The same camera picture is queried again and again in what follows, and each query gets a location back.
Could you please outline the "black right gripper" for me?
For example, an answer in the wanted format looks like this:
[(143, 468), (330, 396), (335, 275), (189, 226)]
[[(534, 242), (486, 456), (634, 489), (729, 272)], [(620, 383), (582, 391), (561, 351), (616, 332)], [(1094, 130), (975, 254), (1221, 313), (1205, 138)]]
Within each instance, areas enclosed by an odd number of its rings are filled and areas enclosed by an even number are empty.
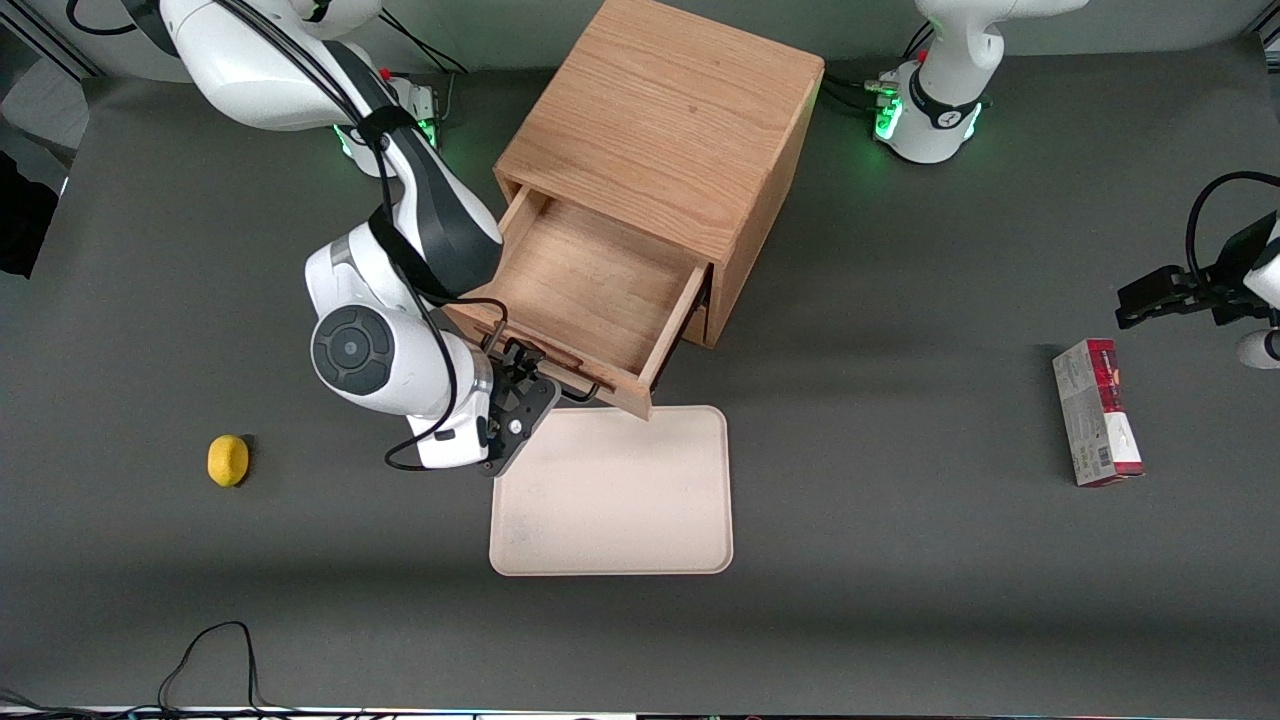
[(561, 400), (561, 386), (538, 369), (547, 360), (547, 354), (536, 345), (512, 338), (512, 364), (515, 366), (493, 368), (493, 392), (495, 410), (543, 410), (554, 407)]

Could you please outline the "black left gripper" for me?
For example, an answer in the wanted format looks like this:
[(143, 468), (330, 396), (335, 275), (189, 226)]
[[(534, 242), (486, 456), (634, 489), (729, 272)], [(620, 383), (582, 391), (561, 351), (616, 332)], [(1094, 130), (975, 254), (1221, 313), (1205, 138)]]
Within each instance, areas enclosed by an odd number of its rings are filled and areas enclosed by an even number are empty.
[(1210, 265), (1206, 288), (1180, 266), (1161, 266), (1164, 284), (1128, 284), (1117, 291), (1116, 323), (1130, 329), (1166, 314), (1170, 304), (1213, 304), (1215, 325), (1244, 318), (1277, 318), (1277, 217), (1265, 215), (1230, 236)]

